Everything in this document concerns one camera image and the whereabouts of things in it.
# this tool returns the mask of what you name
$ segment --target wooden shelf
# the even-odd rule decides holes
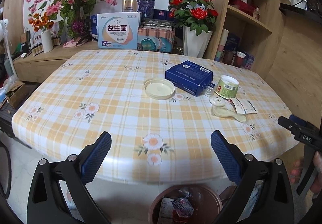
[[[264,25],[263,23],[261,23],[257,19],[254,19],[252,16],[234,8],[233,6],[228,5],[227,14],[232,15],[238,19],[241,19],[251,25],[257,26],[263,30],[266,30],[269,33],[273,33],[266,25]]]

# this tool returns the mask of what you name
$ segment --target barcode on cup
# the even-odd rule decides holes
[[[234,87],[234,86],[230,86],[230,85],[228,85],[228,84],[225,84],[225,86],[224,86],[225,88],[227,88],[227,89],[229,89],[229,90],[236,90],[236,87]]]
[[[202,68],[202,67],[200,68],[200,70],[201,70],[201,71],[205,71],[206,73],[209,73],[209,72],[210,72],[209,70],[206,70],[206,69],[204,69],[204,68]]]

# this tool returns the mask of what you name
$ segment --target probiotics box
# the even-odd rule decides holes
[[[97,35],[100,49],[137,50],[137,30],[140,12],[115,12],[97,15]]]
[[[213,72],[191,61],[185,61],[165,71],[165,78],[176,87],[199,96],[213,80]]]

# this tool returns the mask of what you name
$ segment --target white flower pot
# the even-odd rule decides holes
[[[52,37],[50,30],[45,30],[41,33],[41,41],[44,53],[50,52],[53,49]]]
[[[196,30],[190,30],[190,27],[183,27],[183,54],[189,57],[202,58],[209,43],[212,31],[202,33],[197,36]]]
[[[301,3],[299,3],[301,0],[289,0],[291,5],[295,6],[295,7],[298,7],[300,9],[306,9],[306,2],[305,1],[302,1]]]

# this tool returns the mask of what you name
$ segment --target tablecloth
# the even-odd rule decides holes
[[[258,113],[247,122],[211,115],[209,98],[176,88],[168,100],[154,100],[143,89],[148,78],[185,60],[240,82],[237,97],[249,99]],[[112,136],[98,175],[123,183],[192,183],[225,177],[210,146],[220,130],[228,142],[258,160],[270,161],[296,145],[277,124],[290,110],[252,71],[207,59],[128,50],[85,50],[51,74],[12,119],[14,134],[39,152],[65,160]]]

